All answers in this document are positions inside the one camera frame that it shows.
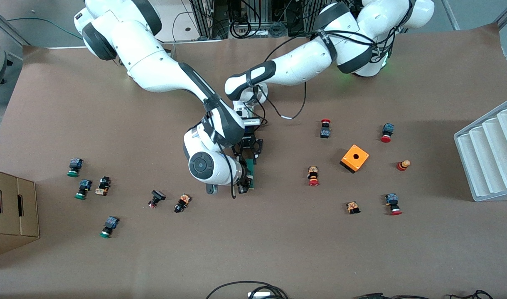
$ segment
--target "black cable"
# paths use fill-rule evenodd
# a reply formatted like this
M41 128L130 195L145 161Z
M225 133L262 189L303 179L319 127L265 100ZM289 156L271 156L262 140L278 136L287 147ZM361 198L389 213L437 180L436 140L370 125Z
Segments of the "black cable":
M282 117L284 119L292 120L292 119L297 118L298 115L300 115L301 111L303 110L303 107L305 106L305 101L307 100L307 82L304 82L303 83L303 103L301 103L300 110L293 117L286 117L285 115L281 115L281 113L278 111L278 108L276 108L276 106L274 105L274 103L272 103L272 101L265 94L265 91L263 91L263 89L261 87L259 87L259 88L261 89L261 92L263 93L263 95L266 97L266 100L268 100L268 102L272 105L272 107L274 107L274 110L276 110L276 113L278 114L278 116L280 116L280 117Z
M263 297L263 299L288 299L288 296L284 290L282 290L276 286L273 286L271 284L267 284L266 282L256 282L253 280L241 280L238 282L228 282L227 284L222 284L221 286L218 286L213 291L211 291L211 293L209 295L207 295L206 299L209 299L211 297L211 295L214 294L219 289L221 289L223 287L231 286L233 284L261 284L261 287L257 287L252 292L250 292L250 296L248 296L248 299L252 299L255 296L255 293L257 293L258 291L260 291L262 289L266 289L274 294L274 295L269 295L267 297Z
M217 39L220 36L223 36L223 35L225 35L227 33L226 29L224 28L224 25L222 25L222 22L227 22L227 21L228 21L227 19L223 19L223 20L220 20L220 21L216 22L216 24L220 25L221 28L219 30L217 30L216 36L213 39Z
M183 4L183 7L185 8L185 11L188 11L187 7L183 3L183 0L181 0L181 2ZM189 2L191 2L191 6L193 8L195 8L198 12L200 12L202 14L202 16L204 16L204 17L213 17L212 15L208 15L207 12L204 12L204 11L200 10L200 8L198 6L194 5L194 2L192 0L189 0Z
M270 291L270 292L274 293L273 297L263 297L264 299L267 299L267 298L288 299L288 296L285 293L285 291L282 290L282 289L280 289L280 288L278 288L278 287L276 287L276 286L261 286L261 287L257 287L253 291L251 291L250 296L248 296L248 299L253 299L253 297L255 296L255 293L257 293L258 291L261 291L263 289L266 289L267 291Z
M406 299L406 298L412 298L412 299L429 299L427 297L421 297L421 296L413 296L413 295L402 295L402 296L396 296L393 299Z
M241 0L242 3L246 4L246 6L248 6L252 11L253 13L255 13L256 17L259 19L259 26L257 27L257 29L255 30L255 32L253 32L253 34L249 35L250 32L251 32L251 24L250 22L248 22L248 20L244 17L238 17L236 19L233 19L231 21L231 24L229 25L231 30L231 35L234 37L234 38L238 38L238 39L244 39L244 38L250 38L252 36L255 36L255 34L257 34L257 32L259 32L259 30L261 29L261 15L257 12L257 10L255 10L253 7L251 7L250 4L248 4L248 2L246 2L245 0ZM246 33L240 35L237 33L237 31L235 30L235 23L237 21L240 21L240 22L243 22L243 23L246 23L248 24L248 29L246 30Z
M468 295L468 296L464 296L464 297L457 296L457 295L446 295L446 296L448 296L449 299L452 299L452 298L459 298L459 299L482 299L481 297L479 297L479 295L481 295L481 294L483 294L486 297L488 297L488 299L493 299L490 294L488 294L487 292L485 292L485 291L483 291L481 289L478 289L472 295Z
M193 13L192 11L185 11L185 12L181 12L179 13L178 15L176 15L176 17L174 18L174 21L172 22L172 40L174 40L174 42L176 42L176 38L174 37L174 25L176 24L176 20L178 19L178 17L180 15L183 15L185 13Z
M187 9L187 6L185 6L185 3L183 3L183 0L180 0L180 1L182 2L183 8L185 8L185 12L189 13L189 10ZM191 6L192 6L192 7L196 7L196 6L193 4L192 0L189 0L189 1L191 1ZM191 15L189 15L189 19L191 20L192 25L193 25L193 26L194 26L194 28L196 29L196 32L198 32L198 35L200 35L200 36L201 36L201 34L200 34L200 30L198 30L198 27L196 26L196 23L192 20Z
M265 61L266 62L270 56L272 56L272 54L277 51L279 48L281 48L284 44L286 44L287 42L290 42L291 40L293 39L296 39L296 38L299 38L299 37L304 37L304 36L308 36L308 35L311 35L310 33L302 33L302 34L298 34L298 35L295 35L293 36L292 38L289 38L288 40L286 40L285 42L282 42L279 46L277 46L275 49L273 49L269 54L268 56L265 58Z
M259 104L259 106L261 106L261 109L263 109L263 116L255 113L253 110L251 110L248 106L244 105L244 107L246 107L246 109L248 109L248 111L250 111L253 115L255 115L256 117L259 117L261 118L261 124L258 125L253 131L257 131L257 129L259 129L262 125L266 125L268 123L268 120L265 118L266 117L266 110L265 110L265 107L263 107L263 105L261 104L261 102L259 102L259 99L256 97L256 101L257 101L257 104Z
M228 282L227 284L222 284L218 287L216 287L209 295L207 295L206 299L209 299L212 294L214 294L216 291L223 287L231 286L233 284L263 284L265 286L271 286L271 284L267 284L266 282L256 282L255 280L239 280L238 282Z
M285 12L286 12L287 8L290 6L290 4L292 3L292 1L294 1L294 0L288 0L288 4L285 7L285 9L283 10L283 12L281 13L280 18L278 19L278 22L281 22L281 19L283 19L283 16L285 15Z
M359 33L359 34L355 34L355 35L365 37L366 39L371 40L371 42L363 42L362 40L356 40L356 39L353 39L353 38L351 38L349 36L344 36L344 35L340 35L340 34L335 33L335 32L340 32L340 31L341 30L328 30L328 31L326 31L326 33L330 34L330 35L333 35L333 36L338 36L338 37L341 37L341 38L344 38L344 39L347 39L347 40L351 40L355 44L364 45L364 46L377 46L376 42L374 42L371 38L369 38L368 36L365 36L364 34L360 34Z
M210 112L207 112L206 117L209 119L209 124L211 125L211 127L213 128L215 133L218 134L218 132L215 129L215 125L213 124L213 119L211 118ZM233 199L236 199L237 196L233 192L233 186L234 186L233 185L233 170L231 169L231 164L229 163L229 161L227 159L227 155L224 153L224 149L222 148L221 144L218 142L216 142L216 144L219 145L222 155L224 155L224 159L226 160L227 166L229 167L229 187L230 187L231 197Z

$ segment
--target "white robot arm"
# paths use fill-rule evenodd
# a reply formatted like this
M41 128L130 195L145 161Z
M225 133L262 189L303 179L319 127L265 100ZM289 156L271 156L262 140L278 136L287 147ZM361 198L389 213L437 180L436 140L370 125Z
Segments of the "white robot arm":
M324 71L333 61L345 74L374 76L381 70L394 39L392 28L419 28L434 12L432 0L362 0L364 8L355 19L342 2L326 6L315 21L317 36L284 56L263 62L231 76L224 90L234 109L262 103L266 83L297 85ZM383 48L373 42L384 44ZM254 96L254 87L261 95Z
M189 171L206 183L210 194L218 185L238 184L240 193L248 191L246 165L222 152L242 139L242 119L200 74L166 53L154 37L161 20L148 0L86 0L74 22L89 51L103 60L118 55L143 89L154 93L184 89L197 96L206 115L183 138Z

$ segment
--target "orange button housing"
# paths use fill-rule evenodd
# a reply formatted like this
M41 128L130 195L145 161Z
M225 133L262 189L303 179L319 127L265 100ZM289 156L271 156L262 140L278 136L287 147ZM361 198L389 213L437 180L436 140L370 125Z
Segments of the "orange button housing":
M347 170L349 170L352 174L357 172L366 159L368 159L370 155L363 151L360 147L355 144L348 150L346 155L342 157L340 160L340 165L344 166Z

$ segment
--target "table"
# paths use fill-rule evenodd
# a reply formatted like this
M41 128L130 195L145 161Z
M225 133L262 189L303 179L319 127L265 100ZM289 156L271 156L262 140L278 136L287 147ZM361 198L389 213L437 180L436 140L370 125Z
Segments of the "table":
M176 58L224 95L228 76L280 42L180 44ZM507 202L472 201L453 142L453 133L507 100L497 27L401 35L394 51L373 78L328 68L308 83L293 121L267 105L256 189L233 200L226 188L206 195L188 172L183 133L204 113L192 95L144 91L87 49L26 47L0 127L0 171L37 183L41 239L0 256L1 298L200 298L243 279L297 299L440 298L478 288L507 297ZM269 92L285 115L301 105L302 86ZM332 121L327 140L319 137L324 118ZM390 144L379 141L386 122L396 125ZM352 144L370 154L356 174L339 165ZM71 157L85 161L81 178L96 185L111 177L107 197L73 198ZM412 165L399 172L404 159ZM318 187L307 185L310 165L320 169ZM151 210L154 189L167 199ZM175 214L182 193L193 200ZM386 193L398 194L401 216L388 215ZM351 201L360 214L347 214ZM121 221L104 240L109 215Z

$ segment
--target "floor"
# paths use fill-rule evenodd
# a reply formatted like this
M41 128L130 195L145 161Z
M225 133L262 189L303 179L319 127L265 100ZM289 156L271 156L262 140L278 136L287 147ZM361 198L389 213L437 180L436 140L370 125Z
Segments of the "floor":
M199 37L191 14L182 14L190 9L186 0L150 0L157 7L162 17L163 30L157 38L163 41L194 40ZM450 4L453 15L458 21L460 29L472 29L491 23L507 7L507 0L435 0L436 9L431 21L423 28L411 30L409 33L444 32L451 31L453 27L448 19L445 6L442 2ZM84 7L79 0L0 0L0 14L6 19L17 17L40 17L51 20L62 28L77 34L73 25L73 16ZM12 25L32 45L40 47L71 47L83 46L83 42L53 25L38 20L16 20ZM501 30L501 42L504 53L507 54L507 26ZM8 51L21 56L20 46L1 34L0 45ZM11 97L13 87L20 74L22 62L14 59L15 64L7 70L8 83L0 87L0 122Z
M227 188L206 195L187 171L183 132L204 115L192 95L145 92L123 68L88 59L87 49L37 51L0 127L0 171L37 182L41 239L0 256L0 299L205 298L243 279L295 299L443 299L478 288L507 299L507 202L472 201L453 142L507 99L507 63L495 30L453 33L400 36L398 55L370 80L328 68L308 83L294 121L267 109L269 123L256 133L265 144L255 190L235 200ZM178 60L221 90L230 72L255 65L277 42L179 44ZM303 87L271 86L269 94L290 114ZM332 120L327 140L318 136L322 118ZM381 127L393 120L384 144ZM369 153L356 174L339 165L353 143ZM73 155L94 186L111 176L107 197L73 198ZM412 162L406 172L395 166L402 159ZM310 165L320 169L318 187L307 185ZM167 199L150 210L154 189ZM389 216L390 192L400 216ZM175 214L182 193L193 200ZM350 201L360 214L347 214ZM121 221L104 240L108 216ZM211 299L251 290L229 287Z

